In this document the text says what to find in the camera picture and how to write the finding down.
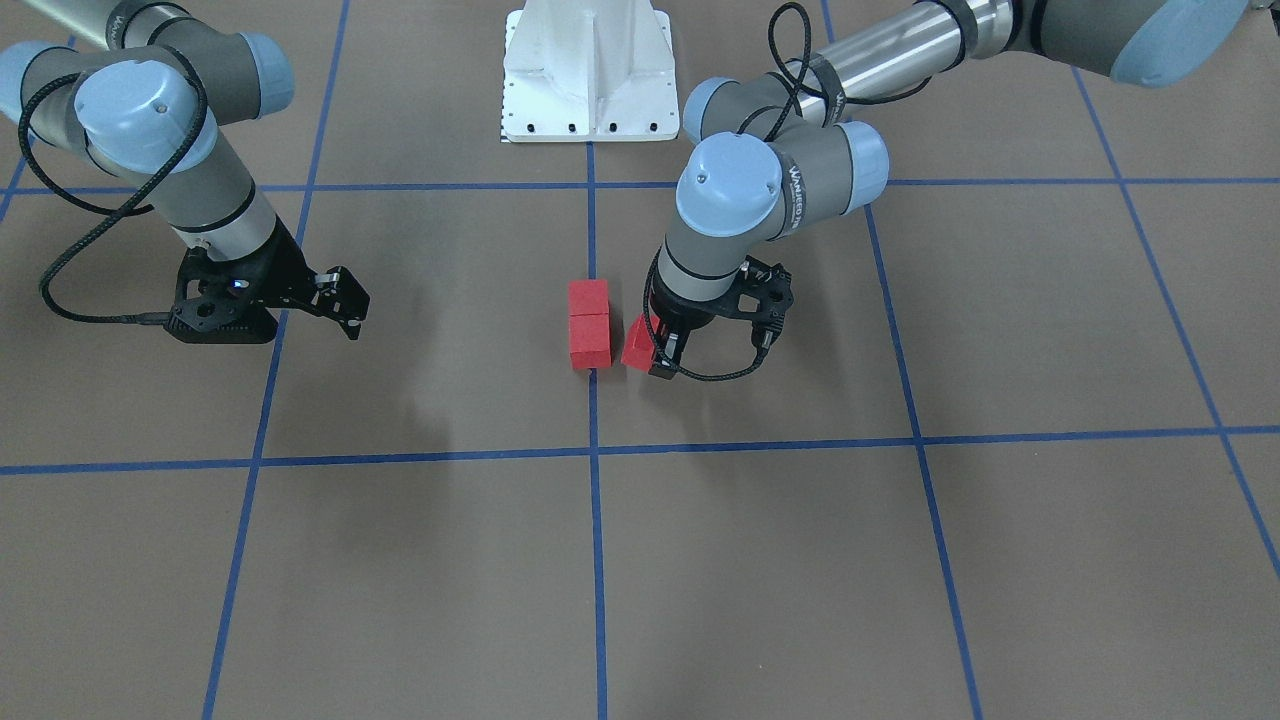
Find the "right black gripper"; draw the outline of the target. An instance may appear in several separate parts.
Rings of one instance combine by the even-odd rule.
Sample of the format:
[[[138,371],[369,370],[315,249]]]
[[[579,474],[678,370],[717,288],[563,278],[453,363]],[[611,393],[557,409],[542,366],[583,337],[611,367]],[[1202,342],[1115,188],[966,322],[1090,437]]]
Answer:
[[[265,307],[294,309],[314,316],[325,316],[339,324],[347,338],[356,341],[369,314],[369,292],[346,266],[334,266],[325,273],[312,272],[287,225],[275,220],[268,234],[251,231],[252,240],[262,242],[251,252],[262,254],[269,260],[261,300]],[[223,251],[205,240],[197,240],[192,247],[201,247],[219,263],[233,261]]]

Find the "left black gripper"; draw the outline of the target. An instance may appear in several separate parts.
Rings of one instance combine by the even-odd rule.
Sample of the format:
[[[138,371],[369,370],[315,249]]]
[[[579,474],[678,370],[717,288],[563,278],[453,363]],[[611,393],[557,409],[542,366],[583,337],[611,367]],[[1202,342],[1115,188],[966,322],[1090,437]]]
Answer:
[[[658,272],[648,277],[649,336],[653,345],[649,375],[673,379],[682,374],[681,357],[692,331],[708,325],[717,316],[733,318],[739,313],[742,277],[730,277],[730,287],[712,300],[690,300],[676,293]]]

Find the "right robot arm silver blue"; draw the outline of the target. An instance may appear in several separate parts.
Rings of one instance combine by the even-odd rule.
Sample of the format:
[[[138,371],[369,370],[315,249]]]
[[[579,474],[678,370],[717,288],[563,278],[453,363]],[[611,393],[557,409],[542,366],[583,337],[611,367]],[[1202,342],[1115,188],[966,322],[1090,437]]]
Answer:
[[[36,178],[100,222],[41,275],[56,315],[86,324],[159,325],[192,345],[275,340],[278,309],[335,322],[356,340],[367,291],[344,266],[311,269],[294,237],[223,133],[287,109],[294,72],[261,33],[223,33],[174,1],[38,1],[101,53],[46,42],[3,51],[3,114]],[[173,305],[86,314],[52,282],[128,217],[154,213],[186,245]]]

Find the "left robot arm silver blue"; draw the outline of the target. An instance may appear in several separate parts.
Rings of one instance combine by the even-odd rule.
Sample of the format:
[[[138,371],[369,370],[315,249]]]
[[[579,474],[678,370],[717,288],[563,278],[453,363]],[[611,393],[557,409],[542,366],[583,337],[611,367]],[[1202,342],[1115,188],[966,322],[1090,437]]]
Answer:
[[[703,81],[687,97],[692,151],[675,214],[646,273],[643,310],[622,352],[653,375],[691,375],[682,355],[718,316],[751,325],[753,366],[781,337],[794,295],[754,246],[878,199],[890,152],[846,111],[902,101],[936,76],[1028,53],[1111,81],[1162,88],[1198,69],[1245,14],[1245,1],[915,1],[820,50],[773,55],[759,79]]]

